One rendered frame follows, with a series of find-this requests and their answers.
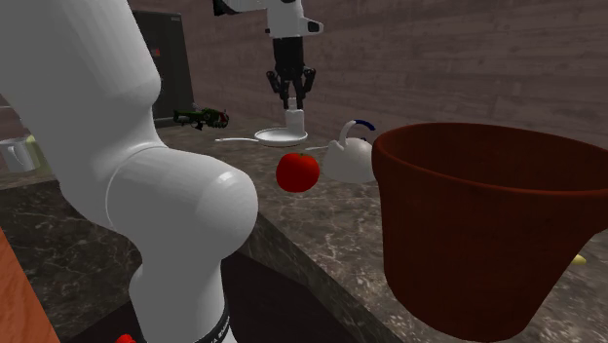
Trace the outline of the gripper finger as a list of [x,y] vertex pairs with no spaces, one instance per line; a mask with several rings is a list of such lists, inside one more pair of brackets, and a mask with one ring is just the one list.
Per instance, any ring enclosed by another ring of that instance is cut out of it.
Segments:
[[291,71],[289,69],[280,69],[279,71],[270,70],[266,72],[266,77],[270,83],[271,89],[275,94],[278,94],[283,102],[284,109],[289,109],[289,83],[291,81]]
[[304,108],[306,94],[312,90],[316,78],[316,70],[304,67],[303,73],[295,77],[296,106],[298,109]]

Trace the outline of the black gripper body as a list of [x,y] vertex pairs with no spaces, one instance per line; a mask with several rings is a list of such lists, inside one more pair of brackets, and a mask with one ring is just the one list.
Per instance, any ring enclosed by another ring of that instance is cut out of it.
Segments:
[[302,37],[275,38],[273,52],[275,71],[283,80],[293,81],[302,76],[305,66]]

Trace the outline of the white cylinder cup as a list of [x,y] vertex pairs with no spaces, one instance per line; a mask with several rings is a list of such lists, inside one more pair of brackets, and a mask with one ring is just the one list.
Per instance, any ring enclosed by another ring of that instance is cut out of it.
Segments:
[[304,111],[302,109],[288,109],[285,111],[285,126],[290,133],[303,136],[305,132]]

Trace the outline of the white frying pan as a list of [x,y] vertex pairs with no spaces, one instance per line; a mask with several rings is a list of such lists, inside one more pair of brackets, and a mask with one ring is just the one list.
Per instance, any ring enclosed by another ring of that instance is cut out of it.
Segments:
[[306,132],[294,132],[288,128],[270,128],[256,132],[253,137],[226,137],[217,138],[216,141],[252,141],[269,147],[291,147],[303,143],[307,138]]

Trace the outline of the green toy gun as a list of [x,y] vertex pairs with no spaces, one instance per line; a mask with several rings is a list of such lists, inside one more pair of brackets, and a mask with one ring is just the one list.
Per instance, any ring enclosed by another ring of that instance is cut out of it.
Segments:
[[228,126],[229,116],[226,111],[219,111],[212,108],[203,108],[198,111],[173,111],[173,120],[181,126],[190,125],[196,130],[201,130],[204,126],[223,129]]

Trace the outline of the red tomato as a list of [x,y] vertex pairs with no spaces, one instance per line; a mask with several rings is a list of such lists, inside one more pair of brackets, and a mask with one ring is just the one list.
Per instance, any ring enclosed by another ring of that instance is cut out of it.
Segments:
[[317,161],[303,153],[285,154],[276,168],[278,185],[291,193],[301,193],[311,189],[318,182],[320,174]]

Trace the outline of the black appliance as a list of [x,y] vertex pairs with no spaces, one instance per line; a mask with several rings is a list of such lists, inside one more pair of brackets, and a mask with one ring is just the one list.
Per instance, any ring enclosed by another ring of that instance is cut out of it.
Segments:
[[174,110],[192,110],[192,90],[181,14],[133,10],[143,39],[161,77],[152,107],[157,127],[173,126]]

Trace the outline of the dark robot stand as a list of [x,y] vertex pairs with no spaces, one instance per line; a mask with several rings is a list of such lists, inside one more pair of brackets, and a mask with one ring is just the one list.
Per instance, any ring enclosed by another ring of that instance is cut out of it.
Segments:
[[[239,343],[359,343],[305,286],[235,252],[221,263],[231,328]],[[131,301],[61,343],[114,343],[139,329]]]

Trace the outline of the large brown flower pot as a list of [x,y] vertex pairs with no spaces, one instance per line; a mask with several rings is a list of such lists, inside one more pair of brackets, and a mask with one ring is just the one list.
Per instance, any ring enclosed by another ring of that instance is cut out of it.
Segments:
[[608,228],[608,150],[516,128],[426,123],[374,141],[384,273],[417,319],[464,340],[523,331]]

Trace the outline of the pale yellow object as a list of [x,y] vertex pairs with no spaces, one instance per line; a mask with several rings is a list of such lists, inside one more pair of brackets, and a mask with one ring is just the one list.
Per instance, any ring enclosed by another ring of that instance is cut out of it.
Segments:
[[37,172],[51,173],[52,170],[33,134],[26,138],[26,146]]

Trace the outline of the white mug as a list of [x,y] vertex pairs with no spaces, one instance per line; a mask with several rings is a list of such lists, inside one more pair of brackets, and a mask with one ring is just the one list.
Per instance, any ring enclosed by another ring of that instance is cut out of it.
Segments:
[[10,172],[30,172],[36,169],[27,148],[25,137],[1,140],[0,154]]

